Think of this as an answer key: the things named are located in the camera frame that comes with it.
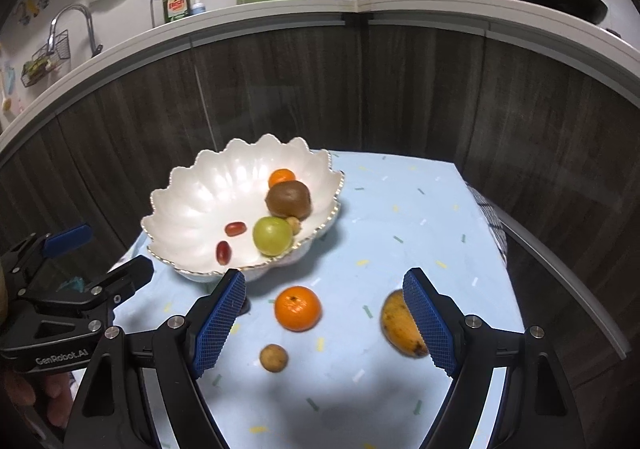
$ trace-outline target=scalloped bowl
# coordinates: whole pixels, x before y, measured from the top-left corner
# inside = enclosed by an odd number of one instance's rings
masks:
[[[252,229],[259,218],[270,215],[264,202],[268,179],[280,168],[291,169],[309,187],[312,213],[287,251],[267,257],[256,249]],[[330,153],[311,152],[300,137],[286,144],[270,134],[255,144],[235,138],[220,153],[203,150],[191,167],[174,168],[169,186],[151,193],[154,212],[142,218],[151,238],[148,251],[192,281],[215,281],[228,269],[239,269],[253,281],[309,251],[313,239],[335,222],[343,183],[344,174],[331,169]],[[247,231],[227,237],[224,228],[230,222],[246,223]],[[216,260],[216,245],[223,240],[232,252],[224,267]]]

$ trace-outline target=human hand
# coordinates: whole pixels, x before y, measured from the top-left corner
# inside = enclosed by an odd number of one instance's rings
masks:
[[[4,389],[11,402],[16,406],[34,405],[36,393],[33,386],[21,375],[11,369],[2,372],[2,382]],[[52,425],[66,428],[69,420],[73,398],[69,388],[69,374],[57,373],[47,375],[42,379],[42,388],[49,397],[47,405],[47,419]]]

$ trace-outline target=blue gripper pad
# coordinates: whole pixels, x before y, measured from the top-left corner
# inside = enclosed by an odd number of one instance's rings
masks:
[[[404,274],[402,282],[404,302],[418,326],[422,339],[427,344],[433,363],[451,376],[458,367],[453,335],[428,295],[424,281],[438,295],[422,270],[411,269]]]
[[[43,257],[58,257],[67,252],[79,249],[94,237],[91,227],[86,223],[63,233],[49,236],[42,245]]]
[[[196,378],[200,378],[206,369],[216,365],[222,346],[225,345],[231,326],[242,307],[246,296],[244,275],[239,270],[222,292],[209,317],[196,336],[192,369]]]

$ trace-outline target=table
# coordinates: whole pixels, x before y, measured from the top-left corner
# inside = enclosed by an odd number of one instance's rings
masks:
[[[492,327],[523,331],[504,260],[487,221],[453,164],[401,156],[336,152],[345,172],[335,226],[297,264],[247,285],[252,309],[236,320],[215,368],[198,385],[234,448],[419,447],[449,388],[430,357],[399,354],[380,330],[386,296],[421,267],[438,292]],[[146,253],[142,234],[124,262]],[[188,281],[153,259],[154,278],[115,310],[127,333],[185,314],[212,286]],[[323,317],[306,333],[285,331],[272,300],[291,285],[312,287]],[[277,374],[258,362],[269,343],[289,352]],[[495,369],[473,448],[491,434],[505,369]],[[162,446],[177,442],[152,370],[145,370]]]

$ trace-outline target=faucet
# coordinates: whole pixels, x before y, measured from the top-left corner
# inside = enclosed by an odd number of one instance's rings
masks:
[[[65,6],[62,10],[60,10],[60,12],[58,12],[58,15],[51,20],[51,25],[49,26],[49,39],[47,40],[46,55],[53,55],[56,52],[56,25],[58,24],[58,19],[60,19],[60,16],[67,10],[78,10],[78,12],[82,12],[82,15],[84,15],[84,18],[86,19],[86,29],[89,32],[91,57],[95,57],[102,51],[102,45],[95,45],[94,20],[91,17],[91,12],[89,12],[89,9],[85,5],[80,3]]]

